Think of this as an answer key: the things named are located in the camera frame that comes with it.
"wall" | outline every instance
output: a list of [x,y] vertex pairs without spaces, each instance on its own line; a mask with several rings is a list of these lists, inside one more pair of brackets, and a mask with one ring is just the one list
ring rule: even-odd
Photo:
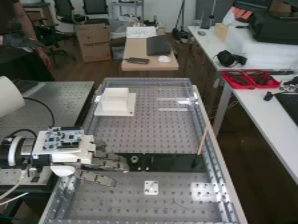
[[[53,0],[45,0],[45,2],[50,3],[51,15],[54,16],[54,7]],[[195,0],[184,1],[184,29],[188,25],[192,24],[194,15],[195,15]],[[158,22],[164,24],[166,32],[170,32],[174,28],[179,7],[182,0],[145,0],[145,19],[152,20],[152,16],[156,15]],[[71,4],[74,6],[75,12],[83,14],[82,10],[82,0],[71,0]],[[107,17],[107,15],[91,15],[90,18]],[[57,29],[62,32],[73,32],[73,26],[65,23],[59,23],[57,21],[58,27]]]

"cable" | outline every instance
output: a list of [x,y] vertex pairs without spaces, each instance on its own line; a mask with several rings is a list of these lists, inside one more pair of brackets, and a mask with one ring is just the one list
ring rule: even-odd
[[15,131],[13,131],[7,136],[6,136],[6,138],[9,138],[9,137],[11,137],[14,134],[17,134],[17,133],[19,133],[19,132],[29,132],[33,136],[34,136],[34,138],[37,139],[37,135],[35,135],[35,133],[30,130],[30,129],[18,129],[18,130],[15,130]]
[[51,110],[49,109],[49,107],[47,107],[41,101],[38,101],[38,100],[35,100],[35,99],[31,99],[31,98],[29,98],[29,97],[23,97],[23,99],[25,99],[25,100],[34,101],[35,103],[39,103],[39,104],[47,109],[47,111],[49,111],[49,113],[50,113],[50,116],[51,116],[51,127],[54,127],[54,116],[53,116],[53,112],[51,112]]
[[1,202],[1,203],[0,203],[0,206],[7,204],[9,202],[14,201],[15,199],[23,197],[26,194],[29,194],[29,192],[26,192],[26,193],[18,195],[18,196],[15,196],[14,198],[6,200],[5,202]]
[[25,171],[21,170],[21,176],[19,176],[19,179],[18,179],[15,185],[0,196],[0,200],[2,200],[15,190],[15,188],[19,186],[23,178],[25,178]]

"black cable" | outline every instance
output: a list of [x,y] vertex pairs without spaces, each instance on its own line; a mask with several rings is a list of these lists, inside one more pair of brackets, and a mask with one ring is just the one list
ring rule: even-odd
[[11,137],[14,134],[17,134],[17,133],[19,133],[19,132],[22,132],[22,131],[29,132],[29,133],[34,136],[34,138],[37,139],[37,135],[35,135],[35,133],[34,133],[30,129],[18,129],[18,130],[13,131],[13,132],[6,136],[6,138]]
[[35,99],[31,99],[31,98],[29,98],[29,97],[23,97],[23,99],[25,99],[25,100],[34,101],[35,103],[39,103],[39,104],[47,109],[47,111],[49,111],[49,113],[50,113],[50,116],[51,116],[51,127],[54,127],[54,116],[53,116],[53,112],[51,112],[51,110],[49,109],[49,107],[47,107],[41,101],[38,101],[38,100],[35,100]]

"red tray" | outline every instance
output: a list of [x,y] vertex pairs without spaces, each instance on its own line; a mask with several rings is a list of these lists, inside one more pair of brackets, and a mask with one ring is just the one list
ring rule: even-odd
[[254,89],[255,83],[240,71],[223,71],[220,75],[232,89]]
[[244,75],[251,79],[255,87],[259,89],[274,89],[279,87],[280,83],[264,71],[244,71]]

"black chair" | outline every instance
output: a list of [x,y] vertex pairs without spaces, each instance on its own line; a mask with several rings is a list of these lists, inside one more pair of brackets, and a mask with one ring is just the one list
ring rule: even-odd
[[59,41],[75,40],[74,35],[66,35],[55,30],[57,24],[43,25],[43,19],[31,21],[35,37],[38,41],[47,47],[47,55],[51,57],[53,64],[55,65],[55,56],[61,55],[69,57],[75,61],[74,55],[69,54],[58,44]]
[[107,19],[89,19],[87,16],[74,14],[74,7],[70,0],[54,0],[55,18],[69,24],[98,24],[109,25]]
[[107,14],[106,0],[83,0],[82,8],[86,15]]

